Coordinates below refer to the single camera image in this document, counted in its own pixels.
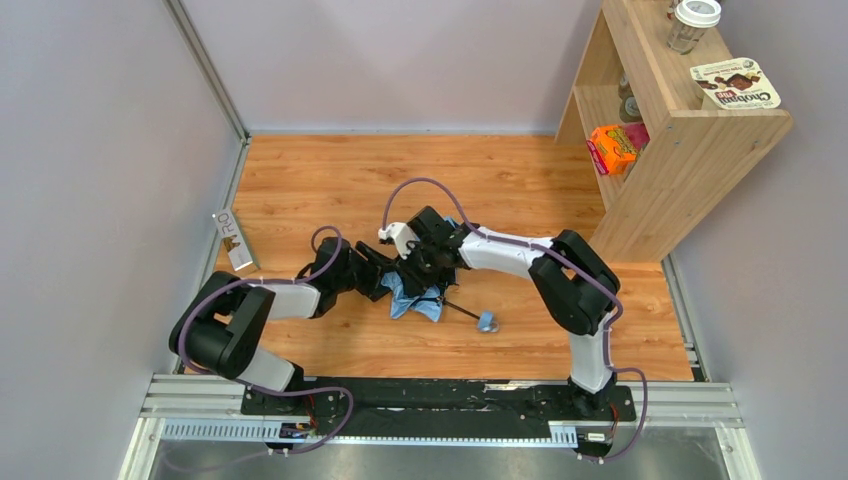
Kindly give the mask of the light blue folding umbrella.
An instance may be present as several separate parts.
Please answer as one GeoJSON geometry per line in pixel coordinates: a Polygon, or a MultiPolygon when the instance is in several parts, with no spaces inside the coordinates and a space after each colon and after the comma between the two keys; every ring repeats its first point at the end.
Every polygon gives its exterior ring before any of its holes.
{"type": "MultiPolygon", "coordinates": [[[[458,252],[458,241],[463,239],[469,230],[460,226],[453,218],[440,215],[430,206],[422,208],[407,224],[419,236],[420,244],[418,246],[436,247],[455,255],[458,283],[458,271],[469,268],[458,252]]],[[[432,287],[423,295],[405,294],[400,276],[400,260],[402,258],[397,254],[395,259],[397,260],[397,270],[384,273],[381,281],[382,285],[388,288],[392,294],[391,318],[398,319],[406,313],[417,312],[429,320],[437,322],[442,316],[443,309],[449,307],[476,320],[476,328],[482,333],[494,333],[499,329],[493,313],[484,311],[481,314],[475,314],[448,301],[446,299],[447,290],[454,285],[449,286],[443,293],[432,287]]]]}

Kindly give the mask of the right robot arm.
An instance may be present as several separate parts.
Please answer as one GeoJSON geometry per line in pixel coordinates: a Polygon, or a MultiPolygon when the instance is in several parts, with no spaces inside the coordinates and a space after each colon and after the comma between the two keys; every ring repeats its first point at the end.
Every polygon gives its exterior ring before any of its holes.
{"type": "Polygon", "coordinates": [[[383,226],[379,238],[397,249],[405,288],[422,293],[459,269],[491,270],[533,283],[555,323],[569,335],[572,400],[605,406],[616,383],[604,324],[617,305],[618,277],[576,232],[556,237],[503,234],[454,224],[430,206],[407,222],[383,226]]]}

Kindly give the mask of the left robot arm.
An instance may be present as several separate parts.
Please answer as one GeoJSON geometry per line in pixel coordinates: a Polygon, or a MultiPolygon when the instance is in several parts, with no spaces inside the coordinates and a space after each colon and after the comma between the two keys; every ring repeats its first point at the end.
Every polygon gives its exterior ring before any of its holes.
{"type": "Polygon", "coordinates": [[[186,369],[263,393],[283,392],[298,368],[261,347],[266,324],[319,318],[350,291],[379,300],[390,291],[381,281],[393,263],[361,241],[327,237],[294,279],[247,279],[216,271],[175,324],[169,349],[186,369]]]}

